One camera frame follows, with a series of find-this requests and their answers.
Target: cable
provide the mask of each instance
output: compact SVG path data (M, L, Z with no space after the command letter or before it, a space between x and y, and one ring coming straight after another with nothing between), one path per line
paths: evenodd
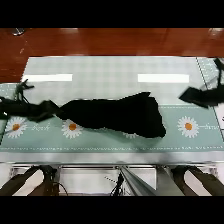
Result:
M59 182L53 182L53 183L59 184L64 189L66 195L68 196L68 192L66 191L65 187L61 183L59 183Z

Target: crumpled black fabric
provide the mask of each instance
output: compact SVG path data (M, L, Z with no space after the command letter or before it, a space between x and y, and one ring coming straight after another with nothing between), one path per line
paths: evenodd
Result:
M142 92L119 100L72 100L60 109L59 118L70 119L85 128L108 128L143 136L164 137L166 130L158 103L150 92Z

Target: orange flower center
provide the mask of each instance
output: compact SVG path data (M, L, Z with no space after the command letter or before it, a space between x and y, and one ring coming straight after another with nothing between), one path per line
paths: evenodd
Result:
M185 128L186 128L187 130L191 130L191 129L192 129L192 124L190 124L190 123L186 123L186 124L185 124Z
M71 131L74 131L75 129L76 129L76 124L70 124L69 125L69 129L71 130Z
M14 125L12 126L12 130L13 130L13 131L17 131L19 128L20 128L20 125L19 125L19 124L14 124Z

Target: brown wooden surface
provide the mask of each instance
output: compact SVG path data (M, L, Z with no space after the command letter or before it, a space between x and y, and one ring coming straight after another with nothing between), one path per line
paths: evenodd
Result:
M209 28L0 29L0 82L19 82L30 56L163 55L224 57L224 31Z

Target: white flower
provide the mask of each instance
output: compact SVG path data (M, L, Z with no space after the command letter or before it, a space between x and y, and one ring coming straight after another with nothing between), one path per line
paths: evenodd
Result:
M81 126L75 124L73 121L69 119L63 122L62 131L64 132L63 135L65 135L66 138L70 137L71 139L81 135L82 134L81 130L83 130Z
M5 128L6 135L8 135L8 138L17 138L21 134L23 134L23 131L26 130L27 125L24 124L25 119L21 117L12 118L7 123L7 126Z
M199 127L194 118L182 117L179 119L177 127L179 131L182 131L182 135L185 135L185 137L194 138L199 133Z
M132 139L132 138L136 138L136 136L138 136L138 135L135 134L135 133L134 133L134 134L128 134L128 133L124 133L124 132L123 132L123 135L125 135L126 138L130 138L130 139Z

